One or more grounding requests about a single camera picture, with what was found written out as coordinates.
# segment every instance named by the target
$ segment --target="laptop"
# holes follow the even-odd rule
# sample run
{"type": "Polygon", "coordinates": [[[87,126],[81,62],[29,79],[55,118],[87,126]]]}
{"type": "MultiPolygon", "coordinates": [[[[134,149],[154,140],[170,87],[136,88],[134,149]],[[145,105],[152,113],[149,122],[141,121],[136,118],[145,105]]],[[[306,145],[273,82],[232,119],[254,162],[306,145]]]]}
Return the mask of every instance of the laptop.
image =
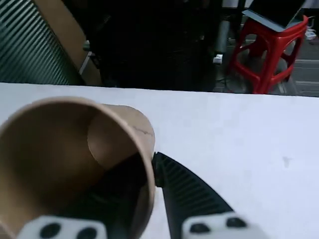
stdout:
{"type": "Polygon", "coordinates": [[[276,32],[282,32],[303,21],[300,9],[305,1],[254,0],[243,14],[276,32]]]}

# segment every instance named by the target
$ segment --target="cardboard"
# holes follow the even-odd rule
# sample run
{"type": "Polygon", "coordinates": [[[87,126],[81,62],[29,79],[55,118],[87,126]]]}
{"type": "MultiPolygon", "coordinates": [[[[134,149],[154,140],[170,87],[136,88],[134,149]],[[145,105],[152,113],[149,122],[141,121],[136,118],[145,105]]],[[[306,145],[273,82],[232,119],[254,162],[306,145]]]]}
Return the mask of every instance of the cardboard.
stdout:
{"type": "Polygon", "coordinates": [[[106,170],[138,152],[147,185],[130,237],[139,238],[154,202],[154,144],[150,122],[130,107],[77,97],[23,107],[0,128],[0,226],[17,235],[26,222],[63,209],[106,170]]]}

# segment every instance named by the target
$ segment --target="white tabletop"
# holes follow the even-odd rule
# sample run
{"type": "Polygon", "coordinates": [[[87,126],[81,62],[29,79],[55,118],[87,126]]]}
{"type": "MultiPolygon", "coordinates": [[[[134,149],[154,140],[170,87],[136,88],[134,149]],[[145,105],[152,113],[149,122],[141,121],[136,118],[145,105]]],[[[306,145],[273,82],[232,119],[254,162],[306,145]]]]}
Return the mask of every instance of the white tabletop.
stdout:
{"type": "MultiPolygon", "coordinates": [[[[156,151],[208,183],[272,239],[317,239],[319,98],[0,83],[0,123],[50,96],[81,96],[143,112],[156,151]]],[[[163,195],[143,239],[168,239],[163,195]]]]}

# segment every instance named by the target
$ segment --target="red plastic stool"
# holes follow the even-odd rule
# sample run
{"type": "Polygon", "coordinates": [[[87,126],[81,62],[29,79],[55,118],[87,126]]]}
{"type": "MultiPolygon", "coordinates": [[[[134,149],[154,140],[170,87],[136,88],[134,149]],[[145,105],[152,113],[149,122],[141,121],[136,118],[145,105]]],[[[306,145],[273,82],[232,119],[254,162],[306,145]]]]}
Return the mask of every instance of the red plastic stool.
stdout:
{"type": "Polygon", "coordinates": [[[253,84],[254,94],[266,94],[272,86],[288,80],[294,67],[294,62],[307,30],[308,18],[304,16],[303,22],[288,28],[283,32],[275,32],[268,27],[248,19],[241,31],[239,41],[228,65],[227,73],[232,69],[250,80],[253,84]],[[257,35],[256,41],[250,45],[242,46],[245,37],[249,34],[257,35]],[[284,53],[286,47],[296,40],[291,55],[284,53]],[[237,61],[237,55],[241,51],[249,49],[249,56],[261,57],[267,50],[267,56],[260,73],[254,73],[237,61]],[[274,76],[278,61],[283,58],[287,62],[287,70],[274,76]]]}

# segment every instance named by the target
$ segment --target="corrugated metal panel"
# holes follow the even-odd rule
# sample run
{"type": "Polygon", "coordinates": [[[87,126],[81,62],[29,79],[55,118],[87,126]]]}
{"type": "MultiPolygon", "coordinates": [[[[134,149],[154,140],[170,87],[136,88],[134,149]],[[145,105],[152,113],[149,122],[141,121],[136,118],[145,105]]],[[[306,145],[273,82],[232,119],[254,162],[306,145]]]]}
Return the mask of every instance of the corrugated metal panel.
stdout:
{"type": "Polygon", "coordinates": [[[32,0],[0,0],[0,82],[84,84],[32,0]]]}

